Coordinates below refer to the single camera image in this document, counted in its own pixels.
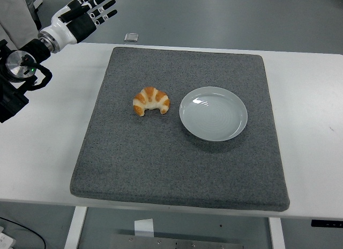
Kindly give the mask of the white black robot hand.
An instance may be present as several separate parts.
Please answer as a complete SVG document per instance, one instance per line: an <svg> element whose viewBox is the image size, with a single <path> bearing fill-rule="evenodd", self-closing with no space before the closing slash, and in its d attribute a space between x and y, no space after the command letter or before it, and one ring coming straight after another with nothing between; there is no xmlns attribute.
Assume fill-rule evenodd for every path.
<svg viewBox="0 0 343 249"><path fill-rule="evenodd" d="M72 0L53 15L50 26L39 32L39 40L52 53L80 43L117 14L115 9L107 12L115 3L115 0Z"/></svg>

